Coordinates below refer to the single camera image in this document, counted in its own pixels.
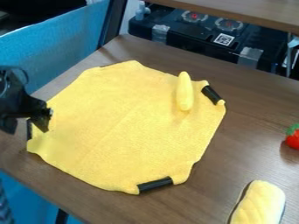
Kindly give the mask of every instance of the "red object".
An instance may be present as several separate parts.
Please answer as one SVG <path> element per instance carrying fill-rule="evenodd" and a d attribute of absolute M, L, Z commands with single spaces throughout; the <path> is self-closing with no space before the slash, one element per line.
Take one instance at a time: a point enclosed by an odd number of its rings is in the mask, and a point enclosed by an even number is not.
<path fill-rule="evenodd" d="M 286 144 L 295 150 L 299 150 L 299 123 L 288 128 Z"/>
<path fill-rule="evenodd" d="M 196 13 L 192 13 L 192 14 L 191 14 L 191 17 L 192 17 L 192 18 L 197 18 L 197 17 L 198 17 L 198 14 L 196 14 Z"/>

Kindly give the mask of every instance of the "yellow cloth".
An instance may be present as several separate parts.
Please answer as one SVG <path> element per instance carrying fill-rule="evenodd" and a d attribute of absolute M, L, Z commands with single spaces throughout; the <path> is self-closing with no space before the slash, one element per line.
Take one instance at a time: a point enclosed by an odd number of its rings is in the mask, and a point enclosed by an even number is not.
<path fill-rule="evenodd" d="M 285 194 L 275 185 L 255 180 L 234 210 L 230 224 L 279 224 Z"/>
<path fill-rule="evenodd" d="M 177 77 L 128 61 L 86 70 L 54 96 L 50 131 L 32 129 L 27 150 L 47 163 L 111 191 L 138 194 L 137 185 L 170 176 L 185 182 L 226 108 L 193 81 L 191 110 L 176 105 Z"/>

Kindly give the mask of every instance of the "white label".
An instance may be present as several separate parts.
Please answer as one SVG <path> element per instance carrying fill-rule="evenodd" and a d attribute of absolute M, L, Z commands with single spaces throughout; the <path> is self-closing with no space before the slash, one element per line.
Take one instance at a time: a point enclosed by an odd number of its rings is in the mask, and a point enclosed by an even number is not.
<path fill-rule="evenodd" d="M 214 43 L 222 46 L 229 46 L 233 42 L 233 40 L 234 40 L 233 36 L 220 33 L 220 35 L 218 35 L 218 37 L 214 40 Z"/>

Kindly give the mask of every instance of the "electronic device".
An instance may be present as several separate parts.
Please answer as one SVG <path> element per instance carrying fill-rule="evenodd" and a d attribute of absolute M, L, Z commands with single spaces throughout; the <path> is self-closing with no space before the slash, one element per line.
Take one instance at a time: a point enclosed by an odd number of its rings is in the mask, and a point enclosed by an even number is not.
<path fill-rule="evenodd" d="M 129 33 L 216 59 L 279 74 L 287 51 L 287 33 L 152 4 L 129 20 Z"/>

